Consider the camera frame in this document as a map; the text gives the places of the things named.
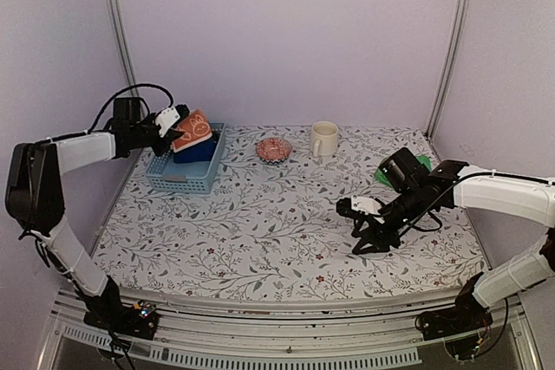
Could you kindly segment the green microfibre towel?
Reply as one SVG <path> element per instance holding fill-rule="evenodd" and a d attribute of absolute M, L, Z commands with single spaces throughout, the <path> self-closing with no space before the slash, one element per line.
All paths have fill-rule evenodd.
<path fill-rule="evenodd" d="M 429 171 L 432 170 L 431 160 L 427 155 L 420 154 L 420 155 L 416 155 L 415 157 L 416 157 L 417 161 L 420 162 L 421 164 L 423 164 L 425 167 L 427 167 L 427 169 Z M 387 177 L 385 176 L 385 174 L 382 171 L 380 171 L 379 169 L 377 169 L 375 171 L 374 178 L 375 178 L 376 181 L 378 181 L 379 183 L 381 183 L 383 185 L 386 185 L 389 188 L 393 187 L 391 185 L 391 183 L 389 182 L 389 180 L 387 179 Z"/>

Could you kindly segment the orange rabbit print towel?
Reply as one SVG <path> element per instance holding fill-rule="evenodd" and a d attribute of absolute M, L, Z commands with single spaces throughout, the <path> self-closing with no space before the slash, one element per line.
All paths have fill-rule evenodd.
<path fill-rule="evenodd" d="M 198 145 L 212 137 L 212 128 L 209 120 L 200 109 L 195 109 L 180 121 L 173 130 L 181 135 L 172 142 L 174 153 L 179 153 L 187 148 Z"/>

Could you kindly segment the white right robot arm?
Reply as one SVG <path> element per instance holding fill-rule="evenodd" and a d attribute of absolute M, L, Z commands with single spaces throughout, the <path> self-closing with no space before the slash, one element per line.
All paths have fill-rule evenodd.
<path fill-rule="evenodd" d="M 465 161 L 445 159 L 434 169 L 406 147 L 378 167 L 393 187 L 395 198 L 353 195 L 337 202 L 338 214 L 353 220 L 355 255 L 387 253 L 426 215 L 461 209 L 472 215 L 487 248 L 500 241 L 500 226 L 487 237 L 485 228 L 500 220 L 511 244 L 523 243 L 493 269 L 471 278 L 457 295 L 448 324 L 466 332 L 482 310 L 554 277 L 554 180 L 486 169 Z"/>

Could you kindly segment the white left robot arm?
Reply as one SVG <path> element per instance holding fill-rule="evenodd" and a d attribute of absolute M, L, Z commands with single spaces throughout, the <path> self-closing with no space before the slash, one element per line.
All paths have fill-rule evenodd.
<path fill-rule="evenodd" d="M 116 100 L 114 113 L 100 131 L 70 133 L 13 149 L 5 193 L 8 214 L 22 227 L 24 237 L 87 296 L 100 296 L 108 276 L 92 260 L 72 231 L 66 216 L 62 176 L 96 163 L 128 157 L 150 148 L 166 152 L 181 133 L 177 125 L 189 114 L 185 105 L 169 106 L 145 118 L 136 115 L 136 98 Z"/>

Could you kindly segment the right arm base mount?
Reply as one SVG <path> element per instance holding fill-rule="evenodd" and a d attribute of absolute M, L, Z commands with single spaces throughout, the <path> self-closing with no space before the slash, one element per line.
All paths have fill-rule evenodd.
<path fill-rule="evenodd" d="M 473 297 L 473 290 L 483 272 L 471 277 L 449 308 L 424 311 L 415 318 L 415 328 L 425 341 L 461 334 L 493 323 L 488 307 Z"/>

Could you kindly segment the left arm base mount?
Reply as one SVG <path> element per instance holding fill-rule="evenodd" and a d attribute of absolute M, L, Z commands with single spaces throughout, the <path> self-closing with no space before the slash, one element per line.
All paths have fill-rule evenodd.
<path fill-rule="evenodd" d="M 88 312 L 84 322 L 106 329 L 110 334 L 123 334 L 152 341 L 160 319 L 156 305 L 139 300 L 130 306 L 122 303 L 120 287 L 109 276 L 106 287 L 100 295 L 91 296 L 79 292 Z"/>

